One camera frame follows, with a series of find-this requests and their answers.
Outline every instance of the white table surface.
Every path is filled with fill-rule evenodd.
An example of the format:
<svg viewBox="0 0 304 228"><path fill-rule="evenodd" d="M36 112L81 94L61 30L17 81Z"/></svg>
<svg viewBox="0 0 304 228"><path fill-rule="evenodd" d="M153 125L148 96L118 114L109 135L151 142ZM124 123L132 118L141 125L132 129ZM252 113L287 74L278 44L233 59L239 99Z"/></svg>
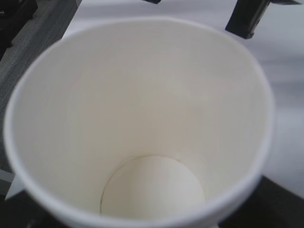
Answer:
<svg viewBox="0 0 304 228"><path fill-rule="evenodd" d="M224 31L236 0L82 0L63 38L116 18L169 16ZM275 93L277 117L264 175L304 198L304 5L271 4L254 37L243 40ZM23 190L15 177L7 198Z"/></svg>

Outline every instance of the white paper cup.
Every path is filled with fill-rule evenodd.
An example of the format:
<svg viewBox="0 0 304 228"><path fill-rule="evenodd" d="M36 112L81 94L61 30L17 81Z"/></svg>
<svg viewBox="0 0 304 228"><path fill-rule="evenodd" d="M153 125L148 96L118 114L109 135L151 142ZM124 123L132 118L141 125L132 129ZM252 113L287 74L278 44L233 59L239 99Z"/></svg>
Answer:
<svg viewBox="0 0 304 228"><path fill-rule="evenodd" d="M236 41L132 19L45 51L13 92L4 136L27 191L72 227L204 227L257 184L273 115L265 76Z"/></svg>

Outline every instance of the cup rim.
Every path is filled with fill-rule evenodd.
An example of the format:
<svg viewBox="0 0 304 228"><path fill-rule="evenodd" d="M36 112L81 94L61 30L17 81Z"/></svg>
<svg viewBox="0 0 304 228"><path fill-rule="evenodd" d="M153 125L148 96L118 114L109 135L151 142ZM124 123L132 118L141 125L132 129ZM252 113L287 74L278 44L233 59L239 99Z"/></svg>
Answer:
<svg viewBox="0 0 304 228"><path fill-rule="evenodd" d="M122 219L115 218L109 216L103 216L98 213L87 212L82 209L78 209L73 207L72 205L60 200L54 194L50 193L48 190L44 189L40 186L28 173L26 167L20 160L18 153L19 150L16 147L14 141L14 133L13 133L13 114L15 111L16 103L20 97L20 92L26 82L26 80L30 77L31 72L36 68L38 64L47 56L50 52L52 52L55 48L60 47L61 45L68 43L70 40L73 40L79 36L85 36L86 33L93 31L95 29L100 29L105 26L111 26L116 23L133 23L133 22L172 22L181 25L187 25L191 27L195 27L197 29L204 29L218 36L222 36L224 39L228 40L232 45L238 48L248 60L250 60L254 69L257 72L257 77L259 77L259 81L261 86L264 89L266 94L266 125L265 130L263 132L262 141L259 146L259 150L257 156L253 162L251 169L248 174L241 179L236 185L216 197L215 199L207 202L202 207L196 207L192 211L185 213L183 215L177 217L171 217L166 219L160 219L156 221L136 221L130 219ZM270 88L270 85L264 75L264 72L259 65L258 61L255 57L240 43L238 43L233 38L228 35L216 31L215 29L187 20L174 19L170 17L143 17L143 18L131 18L131 19L113 19L98 26L94 26L85 31L77 32L72 34L71 36L56 42L51 47L49 47L46 51L44 51L35 61L31 64L28 70L25 72L23 77L18 81L16 87L13 90L11 98L9 100L7 110L4 118L4 143L6 147L6 154L8 156L9 162L16 172L16 174L20 177L21 181L25 185L26 190L30 193L30 195L36 199L40 204L42 204L45 208L47 208L50 212L54 211L57 215L62 218L69 219L73 222L85 224L92 228L98 227L108 227L108 228L164 228L164 227L183 227L189 224L194 224L204 219L211 219L214 213L221 211L224 206L232 203L237 200L237 198L244 192L248 191L249 186L255 183L259 177L261 176L262 168L266 162L268 152L271 145L272 133L274 129L274 114L275 114L275 105L274 105L274 96L273 92Z"/></svg>

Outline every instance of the black object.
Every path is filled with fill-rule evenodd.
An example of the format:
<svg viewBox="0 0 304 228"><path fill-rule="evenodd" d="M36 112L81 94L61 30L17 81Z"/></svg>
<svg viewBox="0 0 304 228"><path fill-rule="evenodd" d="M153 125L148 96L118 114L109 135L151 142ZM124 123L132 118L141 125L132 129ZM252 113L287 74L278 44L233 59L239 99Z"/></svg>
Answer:
<svg viewBox="0 0 304 228"><path fill-rule="evenodd" d="M15 0L9 6L4 7L7 11L0 9L0 60L5 50L12 46L11 41L22 29L25 23L33 18L38 9L36 0Z"/></svg>
<svg viewBox="0 0 304 228"><path fill-rule="evenodd" d="M157 4L161 0L144 1ZM237 0L225 30L244 39L250 39L271 2L281 5L295 5L300 4L300 1L303 0Z"/></svg>
<svg viewBox="0 0 304 228"><path fill-rule="evenodd" d="M151 2L151 3L154 3L154 4L158 4L158 3L161 2L161 0L144 0L144 1Z"/></svg>
<svg viewBox="0 0 304 228"><path fill-rule="evenodd" d="M67 228L26 192L0 202L1 228ZM219 228L303 228L304 200L263 177L251 197Z"/></svg>

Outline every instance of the cup bottom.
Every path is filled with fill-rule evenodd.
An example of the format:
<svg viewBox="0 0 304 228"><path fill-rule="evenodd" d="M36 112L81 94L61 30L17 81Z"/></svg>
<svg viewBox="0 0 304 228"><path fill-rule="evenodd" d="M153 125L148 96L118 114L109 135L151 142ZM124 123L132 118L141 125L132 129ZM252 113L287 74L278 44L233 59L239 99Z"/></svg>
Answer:
<svg viewBox="0 0 304 228"><path fill-rule="evenodd" d="M185 213L204 200L201 183L185 165L168 157L143 156L114 172L100 212L125 219L162 219Z"/></svg>

